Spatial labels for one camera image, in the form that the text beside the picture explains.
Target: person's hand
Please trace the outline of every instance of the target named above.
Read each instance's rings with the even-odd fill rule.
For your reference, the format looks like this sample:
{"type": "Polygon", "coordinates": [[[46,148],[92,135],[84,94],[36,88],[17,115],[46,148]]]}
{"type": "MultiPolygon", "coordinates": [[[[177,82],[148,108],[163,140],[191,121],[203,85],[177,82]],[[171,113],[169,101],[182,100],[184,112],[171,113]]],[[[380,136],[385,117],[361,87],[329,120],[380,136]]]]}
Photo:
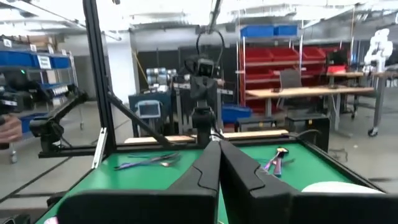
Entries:
{"type": "Polygon", "coordinates": [[[0,143],[16,142],[22,138],[22,125],[18,117],[2,115],[5,123],[0,125],[0,143]]]}

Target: white column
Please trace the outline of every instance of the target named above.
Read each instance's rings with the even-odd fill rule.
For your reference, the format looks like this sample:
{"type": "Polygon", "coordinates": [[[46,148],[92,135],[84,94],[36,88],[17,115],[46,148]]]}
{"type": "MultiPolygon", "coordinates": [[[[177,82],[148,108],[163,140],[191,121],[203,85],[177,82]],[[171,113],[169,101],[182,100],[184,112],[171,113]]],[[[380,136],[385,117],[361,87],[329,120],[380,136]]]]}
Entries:
{"type": "Polygon", "coordinates": [[[120,34],[121,40],[116,41],[106,38],[108,48],[109,68],[114,94],[123,101],[129,103],[129,95],[137,93],[138,73],[131,47],[130,33],[120,34]]]}

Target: workbench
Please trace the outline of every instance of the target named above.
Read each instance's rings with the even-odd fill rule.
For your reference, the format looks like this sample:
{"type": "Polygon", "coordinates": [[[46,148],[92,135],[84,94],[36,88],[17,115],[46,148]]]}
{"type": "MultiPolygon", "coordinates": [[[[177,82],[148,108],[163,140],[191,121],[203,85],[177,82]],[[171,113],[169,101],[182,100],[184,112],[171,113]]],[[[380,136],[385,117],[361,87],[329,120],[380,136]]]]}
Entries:
{"type": "MultiPolygon", "coordinates": [[[[371,78],[374,78],[376,86],[374,87],[376,97],[376,102],[374,105],[374,116],[373,116],[373,127],[368,131],[368,135],[373,137],[378,134],[379,125],[381,121],[382,115],[382,107],[384,101],[384,93],[386,91],[386,81],[389,77],[397,76],[396,72],[383,72],[383,73],[372,73],[371,78]]],[[[329,78],[329,84],[333,85],[335,83],[335,78],[347,78],[347,79],[355,79],[357,83],[359,83],[360,78],[367,78],[363,72],[341,72],[341,73],[327,73],[327,77],[329,78]]],[[[354,115],[357,110],[357,105],[359,104],[358,95],[354,96],[354,115]]]]}
{"type": "MultiPolygon", "coordinates": [[[[275,149],[280,146],[289,149],[289,158],[294,158],[295,162],[284,168],[282,180],[297,190],[302,190],[310,184],[323,181],[355,183],[381,190],[365,178],[332,159],[325,151],[320,150],[313,144],[288,137],[286,130],[225,133],[224,135],[229,142],[254,159],[270,159],[275,154],[275,149]]],[[[36,223],[43,224],[47,219],[54,217],[60,204],[68,196],[85,190],[167,189],[187,171],[203,152],[203,149],[195,144],[194,136],[169,136],[167,138],[175,142],[188,143],[185,149],[179,150],[181,160],[177,165],[173,167],[139,166],[122,171],[114,171],[114,166],[120,163],[142,160],[142,158],[128,157],[129,153],[156,155],[159,152],[171,152],[169,149],[158,145],[153,138],[129,138],[125,143],[134,146],[132,151],[128,151],[128,153],[119,151],[111,154],[97,169],[92,169],[83,175],[81,180],[72,186],[66,196],[50,207],[36,223]]],[[[219,223],[228,223],[222,189],[219,191],[218,203],[218,221],[219,223]]]]}
{"type": "Polygon", "coordinates": [[[331,107],[331,120],[334,131],[339,130],[340,123],[340,102],[341,94],[355,94],[355,93],[370,93],[374,89],[371,87],[347,87],[338,86],[338,88],[328,88],[327,86],[314,86],[314,87],[300,87],[300,88],[286,88],[276,93],[270,89],[265,90],[246,90],[246,93],[256,98],[266,99],[266,116],[272,116],[272,99],[274,98],[294,98],[294,97],[310,97],[310,96],[330,96],[331,107]]]}

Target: gray floor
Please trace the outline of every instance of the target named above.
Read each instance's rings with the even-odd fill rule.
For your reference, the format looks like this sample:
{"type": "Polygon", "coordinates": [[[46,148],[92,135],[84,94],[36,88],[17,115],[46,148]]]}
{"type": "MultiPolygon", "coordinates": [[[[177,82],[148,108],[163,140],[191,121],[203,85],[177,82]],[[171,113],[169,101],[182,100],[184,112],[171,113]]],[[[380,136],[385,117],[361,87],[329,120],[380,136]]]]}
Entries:
{"type": "MultiPolygon", "coordinates": [[[[387,90],[384,106],[398,109],[398,88],[387,90]]],[[[84,120],[84,130],[80,130],[78,110],[72,111],[67,120],[73,121],[65,125],[65,139],[72,145],[92,144],[98,137],[100,122],[95,103],[81,106],[84,120]]],[[[132,136],[131,122],[119,111],[114,110],[114,123],[117,142],[122,143],[132,136]]],[[[373,123],[373,110],[360,108],[356,119],[349,115],[341,118],[341,128],[354,134],[351,139],[335,134],[331,135],[330,147],[342,148],[348,151],[346,165],[365,177],[398,177],[398,113],[387,113],[382,117],[379,135],[369,138],[368,129],[373,123]]],[[[9,163],[9,152],[0,151],[0,198],[26,184],[34,177],[55,166],[65,158],[39,159],[40,143],[38,139],[29,138],[15,145],[18,162],[9,163]]],[[[51,171],[43,178],[34,182],[20,194],[41,194],[59,192],[71,187],[89,168],[92,157],[74,157],[51,171]]],[[[398,193],[398,181],[378,183],[388,192],[398,193]]],[[[0,210],[10,208],[45,208],[46,197],[14,199],[10,198],[0,203],[0,210]]]]}

